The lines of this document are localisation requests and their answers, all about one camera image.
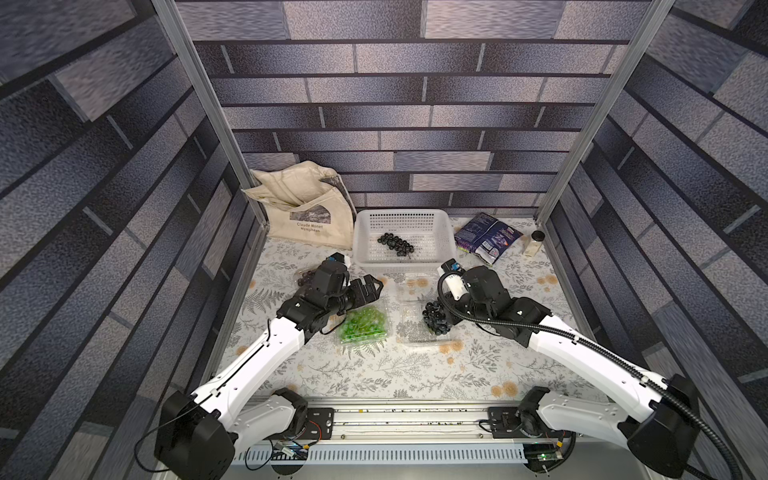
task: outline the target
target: black bracket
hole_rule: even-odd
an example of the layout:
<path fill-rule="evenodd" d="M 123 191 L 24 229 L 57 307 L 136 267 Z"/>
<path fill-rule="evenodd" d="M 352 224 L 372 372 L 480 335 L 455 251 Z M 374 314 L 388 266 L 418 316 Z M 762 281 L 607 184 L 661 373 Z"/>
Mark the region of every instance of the black bracket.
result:
<path fill-rule="evenodd" d="M 517 415 L 518 407 L 488 407 L 488 423 L 483 424 L 493 434 L 494 439 L 557 439 L 562 435 L 562 430 L 552 430 L 545 427 L 541 435 L 526 435 L 520 426 L 521 420 Z M 564 438 L 569 438 L 570 432 L 565 433 Z"/>
<path fill-rule="evenodd" d="M 304 425 L 304 430 L 302 430 L 294 440 L 303 445 L 303 441 L 305 440 L 320 440 L 321 435 L 323 440 L 330 439 L 333 435 L 334 413 L 334 409 L 308 409 L 306 412 L 306 423 Z M 311 423 L 310 420 L 317 424 L 319 429 L 317 426 Z M 268 437 L 268 439 L 283 440 L 284 437 L 282 437 L 280 434 L 277 434 Z M 277 455 L 274 459 L 281 460 L 283 462 L 290 462 L 286 465 L 272 465 L 272 470 L 274 470 L 278 475 L 293 475 L 304 466 L 305 462 L 304 460 L 298 458 L 288 458 L 288 455 L 285 455 L 284 453 Z"/>

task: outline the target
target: black cable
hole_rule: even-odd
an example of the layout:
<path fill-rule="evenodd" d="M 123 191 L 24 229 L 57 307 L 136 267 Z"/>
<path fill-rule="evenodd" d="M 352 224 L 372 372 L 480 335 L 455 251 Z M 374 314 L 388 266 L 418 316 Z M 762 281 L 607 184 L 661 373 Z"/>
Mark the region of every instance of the black cable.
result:
<path fill-rule="evenodd" d="M 205 402 L 206 400 L 208 400 L 212 396 L 213 396 L 213 394 L 210 394 L 209 396 L 205 397 L 203 399 L 203 402 Z M 142 435 L 141 438 L 138 439 L 136 441 L 136 443 L 134 443 L 134 460 L 136 461 L 136 465 L 139 465 L 139 468 L 141 468 L 145 472 L 150 472 L 150 473 L 168 472 L 170 470 L 170 468 L 163 468 L 162 470 L 154 470 L 152 468 L 145 467 L 144 464 L 141 463 L 141 460 L 139 460 L 139 445 L 141 445 L 141 443 L 144 441 L 144 439 L 147 438 L 149 435 L 152 435 L 152 433 L 156 432 L 159 429 L 162 429 L 166 425 L 170 425 L 171 423 L 176 422 L 178 419 L 180 419 L 181 417 L 185 416 L 186 414 L 188 414 L 190 412 L 193 412 L 195 409 L 197 409 L 197 407 L 203 405 L 203 402 L 198 403 L 197 405 L 195 405 L 191 409 L 187 410 L 186 412 L 181 413 L 180 415 L 176 415 L 176 417 L 168 420 L 167 422 L 163 423 L 162 425 L 156 426 L 155 428 L 153 428 L 149 432 L 147 432 L 144 435 Z"/>
<path fill-rule="evenodd" d="M 476 326 L 476 327 L 478 327 L 478 328 L 479 328 L 480 330 L 482 330 L 483 332 L 486 332 L 488 335 L 493 335 L 493 336 L 501 336 L 501 335 L 499 335 L 498 333 L 489 332 L 488 330 L 484 329 L 484 328 L 482 327 L 482 325 L 480 325 L 479 323 L 476 323 L 476 324 L 475 324 L 475 326 Z"/>
<path fill-rule="evenodd" d="M 345 321 L 346 321 L 346 317 L 344 317 L 344 320 L 342 320 L 339 325 L 334 326 L 331 330 L 329 330 L 327 332 L 323 332 L 323 330 L 321 329 L 320 330 L 320 335 L 330 335 L 331 333 L 333 333 L 333 330 L 339 328 L 341 325 L 344 324 Z"/>
<path fill-rule="evenodd" d="M 272 456 L 275 453 L 274 450 L 275 450 L 275 444 L 273 444 L 272 440 L 270 440 L 270 453 L 269 453 L 269 455 L 266 456 L 266 460 L 264 460 L 264 463 L 262 463 L 261 465 L 259 465 L 256 468 L 251 468 L 251 467 L 248 466 L 248 452 L 250 452 L 250 447 L 248 447 L 248 449 L 245 451 L 245 468 L 248 468 L 250 471 L 255 472 L 259 468 L 265 466 L 269 462 L 269 460 L 272 459 Z"/>
<path fill-rule="evenodd" d="M 445 301 L 442 284 L 443 282 L 445 282 L 445 279 L 451 275 L 458 275 L 458 273 L 447 272 L 440 277 L 440 280 L 438 280 L 438 283 L 437 283 L 437 294 L 438 294 L 438 300 L 440 301 L 440 303 L 454 316 L 457 316 L 460 319 L 467 320 L 469 322 L 474 322 L 474 323 L 484 323 L 486 325 L 513 326 L 516 328 L 530 329 L 534 333 L 538 333 L 538 332 L 552 333 L 554 335 L 563 336 L 573 343 L 581 344 L 583 346 L 586 346 L 590 350 L 593 350 L 594 352 L 601 354 L 602 356 L 609 359 L 616 365 L 620 366 L 622 369 L 629 372 L 629 374 L 632 375 L 634 378 L 639 379 L 641 382 L 643 382 L 643 385 L 649 386 L 652 390 L 658 393 L 663 399 L 667 400 L 683 417 L 685 417 L 686 419 L 688 419 L 688 421 L 693 423 L 701 432 L 704 433 L 704 435 L 707 436 L 707 438 L 710 439 L 710 441 L 715 446 L 715 448 L 720 453 L 720 455 L 723 456 L 723 460 L 725 461 L 726 465 L 728 465 L 728 469 L 730 470 L 732 480 L 741 480 L 742 478 L 741 468 L 739 467 L 739 464 L 736 461 L 736 457 L 730 451 L 730 449 L 725 444 L 725 442 L 723 442 L 723 440 L 720 439 L 720 437 L 715 433 L 715 431 L 712 430 L 712 428 L 709 425 L 707 425 L 707 423 L 704 420 L 702 420 L 702 418 L 699 417 L 699 415 L 697 415 L 687 405 L 685 405 L 677 397 L 669 393 L 667 389 L 656 384 L 656 382 L 648 379 L 642 372 L 635 369 L 634 366 L 632 366 L 626 360 L 616 355 L 612 351 L 605 349 L 603 346 L 600 346 L 597 343 L 594 343 L 590 340 L 585 339 L 581 335 L 573 334 L 565 330 L 556 329 L 550 326 L 531 325 L 527 323 L 511 322 L 506 320 L 501 321 L 496 319 L 494 320 L 479 319 L 473 316 L 465 315 L 464 313 L 459 312 L 453 305 Z"/>
<path fill-rule="evenodd" d="M 488 433 L 493 433 L 493 430 L 488 430 L 486 427 L 482 426 L 483 423 L 492 425 L 488 420 L 482 419 L 482 420 L 478 420 L 478 427 L 480 427 L 481 430 L 485 430 Z"/>
<path fill-rule="evenodd" d="M 480 429 L 481 429 L 481 430 L 485 430 L 485 431 L 486 431 L 486 432 L 488 432 L 488 433 L 493 433 L 493 430 L 488 430 L 486 427 L 484 427 L 484 426 L 483 426 L 483 424 L 484 424 L 484 423 L 487 423 L 487 424 L 489 424 L 489 425 L 498 425 L 498 424 L 499 424 L 499 423 L 501 423 L 501 422 L 497 420 L 496 422 L 493 422 L 493 423 L 491 423 L 491 421 L 490 421 L 490 420 L 486 420 L 486 419 L 481 419 L 481 420 L 478 420 L 478 427 L 480 427 Z M 502 433 L 513 433 L 513 432 L 517 432 L 517 431 L 520 429 L 520 427 L 522 427 L 522 425 L 523 425 L 523 424 L 521 423 L 520 425 L 518 425 L 518 426 L 514 427 L 514 428 L 513 428 L 511 431 L 506 431 L 506 430 L 505 430 L 505 431 L 503 431 Z"/>
<path fill-rule="evenodd" d="M 258 353 L 258 352 L 259 352 L 259 351 L 260 351 L 260 350 L 261 350 L 261 349 L 264 347 L 264 345 L 266 345 L 267 343 L 269 343 L 269 341 L 270 341 L 270 338 L 271 338 L 271 337 L 272 337 L 272 328 L 271 328 L 270 322 L 269 322 L 269 321 L 267 321 L 267 322 L 266 322 L 266 340 L 264 341 L 264 343 L 262 343 L 262 344 L 259 346 L 259 348 L 256 350 L 256 352 L 253 352 L 253 353 L 251 353 L 251 354 L 250 354 L 250 356 L 248 357 L 248 359 L 247 359 L 245 362 L 243 362 L 243 363 L 242 363 L 242 364 L 241 364 L 239 367 L 237 367 L 237 369 L 236 369 L 234 372 L 232 372 L 232 375 L 230 375 L 229 377 L 227 377 L 227 379 L 226 379 L 226 380 L 224 380 L 224 382 L 221 384 L 221 386 L 220 386 L 219 388 L 221 388 L 221 387 L 225 386 L 225 385 L 227 384 L 227 382 L 229 382 L 229 381 L 232 379 L 232 377 L 234 377 L 234 376 L 235 376 L 235 375 L 236 375 L 236 374 L 237 374 L 237 373 L 240 371 L 240 369 L 242 369 L 242 368 L 243 368 L 243 366 L 244 366 L 246 363 L 248 363 L 248 360 L 252 359 L 252 358 L 253 358 L 253 356 L 255 356 L 255 355 L 256 355 L 256 354 L 257 354 L 257 353 Z M 210 394 L 209 396 L 205 397 L 205 399 L 203 399 L 203 402 L 205 402 L 206 400 L 208 400 L 208 399 L 209 399 L 211 396 L 213 396 L 213 394 Z M 168 472 L 168 471 L 170 470 L 169 468 L 164 468 L 164 469 L 162 469 L 162 470 L 154 470 L 154 469 L 152 469 L 152 468 L 147 468 L 147 467 L 145 467 L 144 465 L 142 465 L 142 464 L 141 464 L 141 461 L 139 460 L 139 454 L 138 454 L 139 445 L 141 445 L 141 443 L 144 441 L 144 439 L 145 439 L 145 438 L 147 438 L 149 435 L 151 435 L 153 432 L 156 432 L 157 430 L 159 430 L 159 429 L 161 429 L 161 428 L 165 427 L 166 425 L 170 425 L 171 423 L 173 423 L 173 422 L 176 422 L 178 419 L 180 419 L 181 417 L 185 416 L 187 413 L 189 413 L 189 412 L 192 412 L 192 411 L 193 411 L 193 410 L 195 410 L 197 407 L 199 407 L 199 406 L 203 405 L 203 402 L 200 402 L 200 403 L 198 403 L 197 405 L 195 405 L 195 406 L 194 406 L 194 407 L 192 407 L 191 409 L 187 410 L 186 412 L 182 413 L 181 415 L 178 415 L 176 418 L 174 418 L 174 419 L 171 419 L 171 420 L 168 420 L 168 421 L 167 421 L 167 422 L 165 422 L 163 425 L 159 425 L 159 426 L 157 426 L 157 427 L 153 428 L 153 429 L 152 429 L 152 430 L 150 430 L 149 432 L 145 433 L 145 434 L 144 434 L 144 435 L 143 435 L 141 438 L 139 438 L 139 439 L 136 441 L 136 443 L 134 443 L 134 460 L 136 461 L 136 464 L 137 464 L 137 465 L 139 465 L 139 468 L 141 468 L 141 469 L 142 469 L 142 470 L 144 470 L 145 472 L 150 472 L 150 473 L 161 473 L 161 472 Z"/>
<path fill-rule="evenodd" d="M 300 451 L 299 451 L 299 452 L 296 452 L 296 455 L 299 457 L 299 460 L 303 460 L 303 461 L 306 461 L 306 460 L 307 460 L 307 459 L 310 457 L 310 447 L 311 447 L 312 445 L 315 445 L 317 442 L 319 442 L 319 441 L 320 441 L 320 440 L 323 438 L 323 431 L 322 431 L 322 430 L 320 430 L 320 427 L 319 427 L 319 425 L 317 425 L 317 424 L 316 424 L 315 422 L 313 422 L 312 420 L 307 420 L 307 421 L 305 421 L 305 422 L 304 422 L 304 428 L 306 428 L 306 424 L 307 424 L 307 423 L 312 423 L 312 424 L 314 424 L 314 425 L 315 425 L 315 427 L 317 427 L 317 432 L 319 433 L 319 437 L 320 437 L 320 438 L 318 438 L 318 439 L 317 439 L 317 440 L 315 440 L 314 442 L 310 442 L 310 443 L 308 443 L 308 444 L 306 444 L 306 445 L 301 445 L 300 443 L 298 443 L 298 442 L 296 441 L 296 437 L 293 437 L 292 439 L 286 439 L 286 440 L 290 440 L 291 442 L 295 443 L 295 444 L 296 444 L 296 446 L 297 446 L 297 447 L 299 447 L 299 449 L 304 449 L 304 447 L 306 446 L 306 456 L 303 456 L 303 457 L 302 457 L 302 456 L 300 455 Z"/>
<path fill-rule="evenodd" d="M 691 465 L 685 465 L 685 471 L 690 473 L 696 478 L 701 478 L 701 480 L 717 480 L 714 477 L 710 477 L 706 473 L 702 472 L 701 470 L 697 469 L 696 467 L 693 467 Z"/>

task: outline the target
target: wire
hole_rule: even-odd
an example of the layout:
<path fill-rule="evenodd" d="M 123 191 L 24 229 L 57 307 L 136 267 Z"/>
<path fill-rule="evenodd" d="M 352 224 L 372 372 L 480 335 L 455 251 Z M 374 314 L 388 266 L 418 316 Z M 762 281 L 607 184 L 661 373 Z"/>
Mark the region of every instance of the wire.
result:
<path fill-rule="evenodd" d="M 493 433 L 493 430 L 488 430 L 486 427 L 482 426 L 483 423 L 487 423 L 489 425 L 493 425 L 490 421 L 486 419 L 478 420 L 478 427 L 480 427 L 481 430 L 485 430 L 488 433 Z"/>
<path fill-rule="evenodd" d="M 314 442 L 312 442 L 312 443 L 310 443 L 310 444 L 309 444 L 309 445 L 310 445 L 310 447 L 311 447 L 312 445 L 315 445 L 317 442 L 319 442 L 320 440 L 322 440 L 322 439 L 323 439 L 323 429 L 321 429 L 321 428 L 320 428 L 320 425 L 317 425 L 317 424 L 316 424 L 315 422 L 313 422 L 312 420 L 307 420 L 307 422 L 309 422 L 309 423 L 311 423 L 312 425 L 314 425 L 315 427 L 317 427 L 317 433 L 320 435 L 320 437 L 319 437 L 317 440 L 315 440 Z"/>
<path fill-rule="evenodd" d="M 145 467 L 144 464 L 141 463 L 141 460 L 139 460 L 139 445 L 141 445 L 141 443 L 144 441 L 144 439 L 147 438 L 152 433 L 156 432 L 159 429 L 162 429 L 166 425 L 170 425 L 171 423 L 176 422 L 178 419 L 180 419 L 181 417 L 185 416 L 186 414 L 188 414 L 190 412 L 194 412 L 197 409 L 197 407 L 203 405 L 203 402 L 205 402 L 206 400 L 208 400 L 212 396 L 213 396 L 213 394 L 210 394 L 209 396 L 205 397 L 202 402 L 198 403 L 197 405 L 195 405 L 191 409 L 187 410 L 184 413 L 181 413 L 180 415 L 176 415 L 176 417 L 168 420 L 167 422 L 165 422 L 165 423 L 163 423 L 161 425 L 156 426 L 155 428 L 153 428 L 149 432 L 147 432 L 144 435 L 142 435 L 141 438 L 138 439 L 136 441 L 136 443 L 134 443 L 134 460 L 136 461 L 136 465 L 139 465 L 139 468 L 141 468 L 145 472 L 150 472 L 150 473 L 161 473 L 161 472 L 168 472 L 168 471 L 170 471 L 170 468 L 163 468 L 162 470 L 155 470 L 153 468 Z"/>
<path fill-rule="evenodd" d="M 227 377 L 227 379 L 226 379 L 226 380 L 224 380 L 224 381 L 223 381 L 223 383 L 222 383 L 222 384 L 219 386 L 219 388 L 221 388 L 221 387 L 225 386 L 225 385 L 227 384 L 227 382 L 229 382 L 229 381 L 232 379 L 232 377 L 234 377 L 234 376 L 235 376 L 235 375 L 236 375 L 236 374 L 237 374 L 237 373 L 240 371 L 240 369 L 242 369 L 242 368 L 243 368 L 243 366 L 244 366 L 246 363 L 248 363 L 248 361 L 249 361 L 249 360 L 251 360 L 251 359 L 253 358 L 253 356 L 255 356 L 255 355 L 256 355 L 256 354 L 257 354 L 257 353 L 258 353 L 258 352 L 259 352 L 259 351 L 260 351 L 260 350 L 261 350 L 261 349 L 264 347 L 264 345 L 268 344 L 268 343 L 269 343 L 269 341 L 270 341 L 270 338 L 271 338 L 271 337 L 272 337 L 272 327 L 271 327 L 271 325 L 270 325 L 270 322 L 269 322 L 269 321 L 267 321 L 267 322 L 266 322 L 266 340 L 264 341 L 264 343 L 262 343 L 262 344 L 259 346 L 259 348 L 258 348 L 258 349 L 256 349 L 256 352 L 253 352 L 253 353 L 251 353 L 251 354 L 250 354 L 250 356 L 248 357 L 248 359 L 247 359 L 245 362 L 243 362 L 242 364 L 240 364 L 240 366 L 239 366 L 239 367 L 237 367 L 237 369 L 235 369 L 235 371 L 234 371 L 234 372 L 232 372 L 232 375 L 230 375 L 229 377 Z M 142 435 L 142 436 L 141 436 L 141 438 L 139 438 L 139 439 L 136 441 L 136 443 L 134 443 L 134 460 L 136 461 L 136 464 L 137 464 L 137 465 L 139 465 L 139 468 L 141 468 L 141 469 L 142 469 L 142 470 L 144 470 L 145 472 L 150 472 L 150 473 L 161 473 L 161 472 L 169 472 L 169 471 L 170 471 L 170 468 L 164 468 L 164 469 L 162 469 L 162 470 L 155 470 L 155 469 L 152 469 L 152 468 L 147 468 L 147 467 L 145 467 L 145 466 L 144 466 L 144 465 L 141 463 L 141 461 L 139 460 L 139 454 L 138 454 L 139 445 L 141 445 L 141 443 L 144 441 L 144 439 L 145 439 L 145 438 L 147 438 L 149 435 L 151 435 L 153 432 L 156 432 L 157 430 L 159 430 L 159 429 L 162 429 L 162 428 L 163 428 L 163 427 L 165 427 L 166 425 L 170 425 L 171 423 L 173 423 L 173 422 L 176 422 L 178 419 L 180 419 L 181 417 L 185 416 L 187 413 L 194 411 L 195 409 L 197 409 L 197 407 L 199 407 L 199 406 L 203 405 L 203 402 L 205 402 L 206 400 L 208 400 L 208 399 L 209 399 L 210 397 L 212 397 L 213 395 L 214 395 L 213 393 L 209 394 L 207 397 L 205 397 L 205 399 L 203 399 L 203 401 L 202 401 L 202 402 L 198 403 L 197 405 L 195 405 L 195 406 L 194 406 L 194 407 L 192 407 L 191 409 L 189 409 L 189 410 L 187 410 L 186 412 L 184 412 L 184 413 L 182 413 L 182 414 L 178 415 L 178 416 L 177 416 L 176 418 L 174 418 L 174 419 L 168 420 L 168 421 L 167 421 L 167 422 L 165 422 L 164 424 L 162 424 L 162 425 L 159 425 L 159 426 L 157 426 L 157 427 L 153 428 L 152 430 L 150 430 L 149 432 L 145 433 L 144 435 Z"/>
<path fill-rule="evenodd" d="M 730 451 L 730 449 L 725 444 L 725 442 L 723 442 L 723 440 L 715 433 L 714 430 L 712 430 L 712 428 L 704 420 L 702 420 L 701 417 L 699 417 L 699 415 L 697 415 L 687 405 L 681 402 L 677 397 L 669 393 L 665 387 L 660 386 L 656 384 L 656 382 L 654 382 L 653 380 L 648 379 L 641 371 L 634 368 L 633 365 L 631 365 L 629 362 L 627 362 L 620 356 L 616 355 L 612 351 L 604 348 L 603 346 L 598 345 L 597 343 L 594 343 L 590 340 L 585 339 L 583 336 L 576 335 L 571 332 L 567 332 L 565 330 L 556 329 L 550 326 L 531 325 L 528 323 L 519 323 L 519 322 L 512 322 L 512 321 L 498 320 L 498 319 L 493 319 L 493 320 L 479 319 L 479 318 L 475 318 L 473 316 L 465 315 L 464 313 L 459 312 L 453 305 L 451 305 L 445 300 L 445 296 L 442 289 L 443 282 L 445 282 L 445 279 L 451 275 L 458 275 L 458 273 L 447 272 L 440 277 L 440 280 L 438 280 L 438 283 L 437 283 L 437 293 L 438 293 L 439 302 L 454 316 L 457 316 L 458 318 L 467 320 L 469 322 L 483 323 L 485 325 L 512 326 L 516 328 L 530 329 L 534 333 L 539 333 L 539 332 L 552 333 L 554 335 L 565 337 L 573 343 L 581 344 L 589 348 L 590 350 L 596 353 L 599 353 L 600 355 L 609 359 L 616 365 L 620 366 L 622 369 L 629 372 L 629 374 L 632 375 L 634 378 L 639 379 L 641 382 L 643 382 L 643 385 L 650 387 L 652 390 L 658 393 L 661 396 L 661 398 L 667 400 L 667 402 L 669 402 L 685 419 L 687 419 L 689 422 L 694 424 L 694 426 L 696 426 L 701 432 L 703 432 L 704 435 L 706 435 L 707 438 L 710 439 L 710 441 L 715 446 L 715 448 L 720 453 L 720 455 L 722 455 L 723 460 L 725 461 L 726 465 L 728 465 L 728 469 L 730 470 L 732 480 L 741 480 L 742 478 L 741 468 L 739 467 L 739 464 L 736 461 L 736 457 Z M 692 475 L 697 475 L 697 474 L 705 475 L 704 473 L 699 472 L 694 467 L 691 467 L 689 465 L 686 466 L 686 470 L 690 472 Z M 711 477 L 708 478 L 706 476 L 699 476 L 699 478 L 703 478 L 704 480 L 710 480 Z"/>
<path fill-rule="evenodd" d="M 264 463 L 262 463 L 261 465 L 259 465 L 256 468 L 251 468 L 251 467 L 248 466 L 248 452 L 250 452 L 250 447 L 248 447 L 248 449 L 245 451 L 245 468 L 248 468 L 250 471 L 255 472 L 259 468 L 262 468 L 263 466 L 265 466 L 269 462 L 269 460 L 272 459 L 272 457 L 273 457 L 273 455 L 275 453 L 274 452 L 275 444 L 272 443 L 272 440 L 270 440 L 270 447 L 271 447 L 270 448 L 270 453 L 269 453 L 269 455 L 266 456 L 266 460 L 264 460 Z"/>
<path fill-rule="evenodd" d="M 296 456 L 299 457 L 299 460 L 306 461 L 309 458 L 310 449 L 309 446 L 306 448 L 306 454 L 304 454 L 302 451 L 304 450 L 304 445 L 301 445 L 294 439 L 289 439 L 291 442 L 295 443 L 297 447 L 299 447 L 298 450 L 296 450 L 294 453 L 296 453 Z"/>
<path fill-rule="evenodd" d="M 320 335 L 330 335 L 331 333 L 333 333 L 333 330 L 339 328 L 341 325 L 344 324 L 345 321 L 346 321 L 346 317 L 344 317 L 344 320 L 342 320 L 341 323 L 339 323 L 338 325 L 334 326 L 331 330 L 329 330 L 327 332 L 323 332 L 323 330 L 320 329 Z"/>
<path fill-rule="evenodd" d="M 477 326 L 477 327 L 478 327 L 480 330 L 482 330 L 483 332 L 486 332 L 486 333 L 487 333 L 487 334 L 489 334 L 489 335 L 493 335 L 493 336 L 501 336 L 501 335 L 499 335 L 498 333 L 489 332 L 488 330 L 484 329 L 484 328 L 482 327 L 482 325 L 480 325 L 479 323 L 476 323 L 476 324 L 475 324 L 475 326 Z"/>
<path fill-rule="evenodd" d="M 486 419 L 478 420 L 478 427 L 480 427 L 481 430 L 485 430 L 488 433 L 494 433 L 493 430 L 488 430 L 486 427 L 484 427 L 483 426 L 484 423 L 487 423 L 488 425 L 498 425 L 501 422 L 499 422 L 498 420 L 496 422 L 491 422 L 490 420 L 486 420 Z M 499 431 L 498 433 L 514 433 L 514 432 L 517 432 L 522 426 L 523 424 L 521 423 L 520 425 L 514 427 L 512 430 L 509 430 L 509 431 L 503 430 L 503 431 Z"/>
<path fill-rule="evenodd" d="M 533 468 L 530 468 L 531 472 L 534 473 L 546 473 L 549 475 L 549 472 L 552 470 L 555 470 L 560 465 L 563 465 L 566 460 L 568 460 L 568 457 L 571 456 L 571 453 L 574 451 L 574 447 L 576 446 L 576 434 L 574 432 L 571 432 L 571 441 L 568 443 L 568 448 L 565 449 L 565 452 L 563 452 L 563 458 L 560 460 L 557 460 L 556 462 L 553 462 L 551 465 L 547 466 L 544 463 L 541 464 L 541 467 L 543 470 L 534 470 Z"/>

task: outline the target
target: grape bunch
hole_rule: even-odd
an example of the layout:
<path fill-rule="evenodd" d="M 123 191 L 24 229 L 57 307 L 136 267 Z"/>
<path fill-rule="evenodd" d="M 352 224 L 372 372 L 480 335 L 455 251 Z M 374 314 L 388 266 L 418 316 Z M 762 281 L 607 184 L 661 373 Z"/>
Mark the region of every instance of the grape bunch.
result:
<path fill-rule="evenodd" d="M 405 257 L 414 250 L 413 245 L 393 233 L 384 233 L 377 241 L 388 246 L 390 250 L 397 250 L 398 257 Z"/>
<path fill-rule="evenodd" d="M 307 270 L 306 272 L 301 274 L 301 277 L 296 281 L 296 284 L 298 286 L 305 286 L 310 283 L 312 283 L 312 279 L 315 277 L 315 272 L 317 270 Z"/>
<path fill-rule="evenodd" d="M 429 302 L 426 304 L 425 310 L 422 311 L 424 322 L 427 327 L 435 333 L 435 335 L 445 335 L 451 331 L 451 323 L 445 317 L 445 312 L 442 309 L 440 302 Z"/>
<path fill-rule="evenodd" d="M 362 342 L 386 337 L 386 313 L 366 306 L 346 313 L 341 343 Z"/>

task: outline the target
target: gray brick wallpaper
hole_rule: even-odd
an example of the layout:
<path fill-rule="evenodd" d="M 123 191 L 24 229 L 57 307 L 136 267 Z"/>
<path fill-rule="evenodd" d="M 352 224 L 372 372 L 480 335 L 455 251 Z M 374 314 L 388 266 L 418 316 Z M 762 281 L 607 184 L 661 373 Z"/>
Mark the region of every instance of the gray brick wallpaper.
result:
<path fill-rule="evenodd" d="M 0 17 L 0 478 L 150 478 L 254 215 L 149 0 Z"/>
<path fill-rule="evenodd" d="M 756 480 L 768 478 L 767 5 L 677 0 L 548 223 L 598 341 L 692 379 Z M 729 477 L 706 439 L 693 458 Z"/>
<path fill-rule="evenodd" d="M 359 209 L 530 215 L 649 2 L 177 5 L 251 169 L 332 167 Z"/>

